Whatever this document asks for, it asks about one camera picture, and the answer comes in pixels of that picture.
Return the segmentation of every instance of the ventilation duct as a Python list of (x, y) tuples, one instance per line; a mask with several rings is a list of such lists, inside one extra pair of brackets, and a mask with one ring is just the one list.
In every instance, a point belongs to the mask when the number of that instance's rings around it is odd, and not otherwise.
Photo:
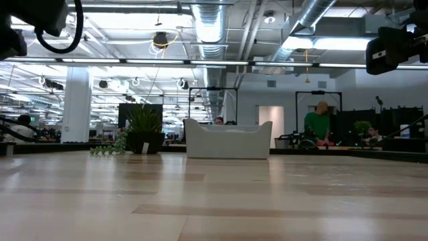
[[(198, 42), (220, 43), (224, 39), (226, 8), (223, 5), (192, 5), (195, 16), (195, 30)], [(222, 60), (225, 57), (224, 47), (221, 46), (199, 46), (199, 52), (203, 60)], [(224, 87), (225, 71), (219, 68), (204, 68), (204, 84), (206, 87)], [(221, 112), (223, 105), (223, 92), (210, 91), (205, 95), (208, 111), (214, 119)]]
[[(314, 32), (315, 25), (319, 20), (326, 14), (329, 8), (331, 8), (336, 0), (305, 0), (297, 14), (287, 18), (284, 23), (283, 36), (285, 37), (284, 43), (274, 55), (271, 56), (270, 61), (273, 62), (285, 62), (295, 50), (286, 43), (287, 38), (291, 33), (302, 31), (303, 29), (311, 29), (310, 33)], [(276, 68), (266, 68), (261, 71), (264, 74), (269, 74), (275, 71)]]

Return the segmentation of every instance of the spotlight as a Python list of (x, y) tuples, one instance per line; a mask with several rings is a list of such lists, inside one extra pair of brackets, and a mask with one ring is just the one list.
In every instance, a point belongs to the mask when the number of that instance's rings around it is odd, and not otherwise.
[(140, 80), (137, 77), (135, 77), (135, 79), (132, 80), (132, 85), (133, 86), (139, 86), (140, 85)]
[(153, 37), (153, 45), (158, 49), (165, 49), (168, 47), (167, 33), (157, 32)]
[(105, 80), (101, 80), (100, 83), (98, 84), (98, 86), (100, 88), (107, 88), (108, 87), (108, 82)]
[(273, 22), (275, 22), (275, 17), (274, 17), (274, 11), (266, 11), (265, 14), (263, 14), (265, 18), (265, 23), (267, 24), (271, 24)]
[(187, 83), (186, 80), (183, 80), (183, 78), (180, 78), (180, 80), (177, 81), (177, 86), (183, 90), (189, 89), (189, 83)]

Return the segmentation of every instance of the white column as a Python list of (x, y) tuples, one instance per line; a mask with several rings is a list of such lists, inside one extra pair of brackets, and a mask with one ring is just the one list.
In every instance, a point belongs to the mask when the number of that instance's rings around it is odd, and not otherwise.
[(89, 68), (69, 67), (61, 142), (88, 142), (93, 79)]

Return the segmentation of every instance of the doorway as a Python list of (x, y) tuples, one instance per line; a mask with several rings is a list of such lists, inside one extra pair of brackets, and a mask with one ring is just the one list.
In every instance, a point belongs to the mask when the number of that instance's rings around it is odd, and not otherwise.
[(275, 148), (275, 138), (284, 135), (284, 107), (283, 106), (258, 106), (259, 125), (266, 121), (272, 121), (272, 135), (270, 148)]

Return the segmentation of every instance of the light wood floor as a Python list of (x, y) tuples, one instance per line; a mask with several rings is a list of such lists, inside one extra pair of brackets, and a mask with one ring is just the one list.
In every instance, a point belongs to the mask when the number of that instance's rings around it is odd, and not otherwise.
[(183, 154), (0, 159), (1, 241), (428, 240), (428, 165)]

